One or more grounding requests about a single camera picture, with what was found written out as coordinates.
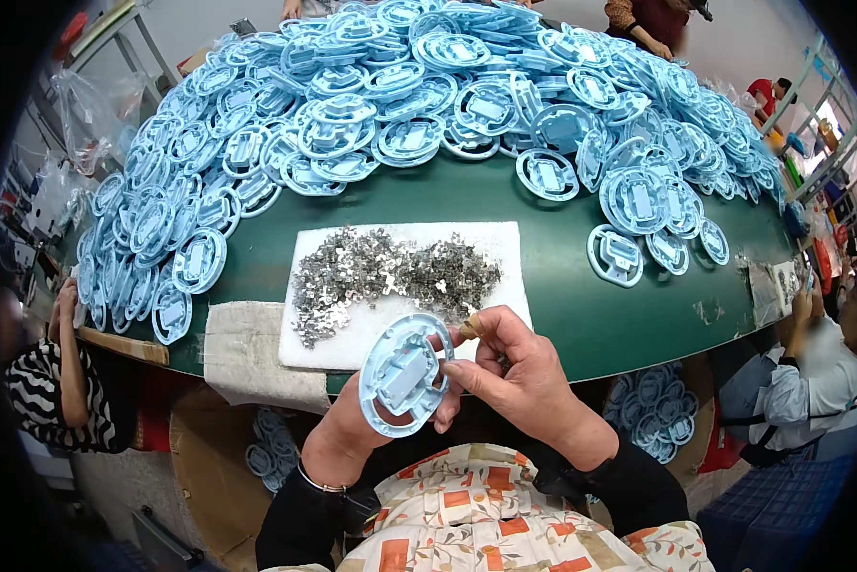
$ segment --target striped shirt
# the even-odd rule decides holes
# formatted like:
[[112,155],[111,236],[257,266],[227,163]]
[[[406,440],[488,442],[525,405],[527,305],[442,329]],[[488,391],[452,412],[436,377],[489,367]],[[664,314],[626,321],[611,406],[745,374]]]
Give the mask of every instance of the striped shirt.
[[91,355],[79,348],[88,424],[66,426],[60,393],[59,345],[45,338],[22,349],[5,370],[11,408],[21,429],[38,441],[69,451],[119,453],[130,445],[135,409],[99,380]]

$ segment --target bracelet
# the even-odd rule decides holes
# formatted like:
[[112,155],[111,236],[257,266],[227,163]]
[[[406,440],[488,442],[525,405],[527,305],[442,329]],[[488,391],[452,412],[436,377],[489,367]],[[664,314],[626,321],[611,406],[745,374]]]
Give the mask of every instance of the bracelet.
[[308,474],[305,473],[305,469],[301,463],[298,463],[298,472],[301,473],[301,476],[305,478],[305,480],[310,486],[314,487],[317,490],[320,490],[321,492],[333,492],[342,495],[346,494],[346,489],[348,488],[346,485],[343,485],[341,487],[331,487],[328,485],[318,485],[317,483],[313,482],[311,478],[308,477]]

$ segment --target white wall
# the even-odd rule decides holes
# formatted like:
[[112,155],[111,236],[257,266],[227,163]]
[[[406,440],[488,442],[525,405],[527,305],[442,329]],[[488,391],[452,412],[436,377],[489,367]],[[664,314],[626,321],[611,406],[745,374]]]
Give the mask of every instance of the white wall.
[[[605,0],[546,0],[535,8],[544,17],[602,31],[608,23],[604,4]],[[687,46],[680,54],[689,60],[697,75],[709,78],[717,75],[742,92],[757,78],[774,80],[800,74],[803,50],[816,37],[816,27],[798,0],[711,0],[709,9],[714,15],[711,23],[693,13]],[[279,0],[150,0],[143,10],[149,32],[173,69],[202,46],[228,33],[228,24],[242,17],[249,18],[259,30],[277,29],[282,3]],[[161,70],[136,25],[129,24],[124,32],[148,72],[158,75]],[[128,68],[113,42],[84,70],[99,79],[124,72]],[[818,84],[818,92],[822,92],[822,79],[816,76],[814,82]],[[793,115],[791,109],[781,120],[785,131]],[[17,140],[32,150],[44,149],[27,117],[22,118]],[[22,154],[33,172],[39,165],[39,157]]]

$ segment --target blue plastic basket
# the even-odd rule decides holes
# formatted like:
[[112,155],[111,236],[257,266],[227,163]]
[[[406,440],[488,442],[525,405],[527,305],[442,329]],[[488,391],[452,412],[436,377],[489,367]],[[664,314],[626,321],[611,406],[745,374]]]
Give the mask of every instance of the blue plastic basket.
[[852,457],[841,457],[796,464],[795,478],[778,488],[750,524],[732,569],[750,567],[754,572],[791,569],[826,520],[853,461]]
[[696,521],[702,529],[709,559],[719,572],[731,569],[750,524],[792,478],[791,470],[784,465],[751,469],[698,513]]

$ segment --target white shirt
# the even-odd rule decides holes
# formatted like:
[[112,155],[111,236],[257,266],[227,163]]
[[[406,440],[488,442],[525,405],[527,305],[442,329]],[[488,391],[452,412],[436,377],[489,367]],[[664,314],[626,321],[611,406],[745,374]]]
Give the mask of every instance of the white shirt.
[[[781,450],[800,447],[838,425],[842,415],[816,418],[844,412],[857,396],[857,355],[845,345],[841,327],[828,316],[809,334],[797,363],[779,365],[772,382],[759,390],[754,415],[765,415],[777,425],[766,447]],[[766,354],[778,363],[785,354],[781,347]],[[750,442],[757,443],[770,423],[750,426]]]

